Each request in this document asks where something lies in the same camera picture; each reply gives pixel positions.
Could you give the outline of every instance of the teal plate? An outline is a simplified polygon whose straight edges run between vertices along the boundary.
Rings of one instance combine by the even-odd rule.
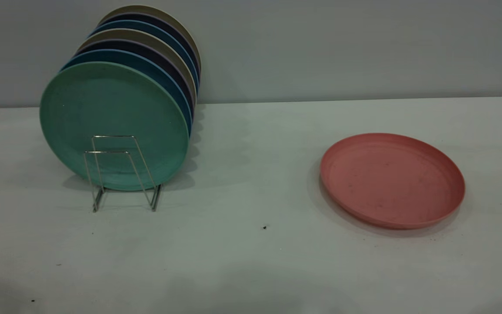
[[[60,72],[40,103],[40,123],[58,158],[87,179],[84,152],[93,135],[134,135],[156,184],[181,167],[189,134],[176,102],[145,74],[111,62],[86,62]],[[95,139],[101,151],[129,151],[145,188],[153,187],[132,138]],[[87,155],[90,177],[99,183],[95,155]],[[99,154],[104,187],[137,191],[141,185],[125,154]]]

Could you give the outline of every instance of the table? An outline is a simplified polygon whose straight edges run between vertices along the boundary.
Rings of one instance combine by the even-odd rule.
[[[90,187],[37,108],[0,109],[0,313],[502,313],[502,97],[197,105],[157,212]],[[357,133],[415,137],[467,191],[424,230],[365,225],[319,185]]]

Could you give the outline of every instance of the gray wall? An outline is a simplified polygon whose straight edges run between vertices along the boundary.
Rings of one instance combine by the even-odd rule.
[[[201,102],[502,95],[502,0],[146,0],[203,56]],[[129,0],[0,0],[0,106],[36,106]]]

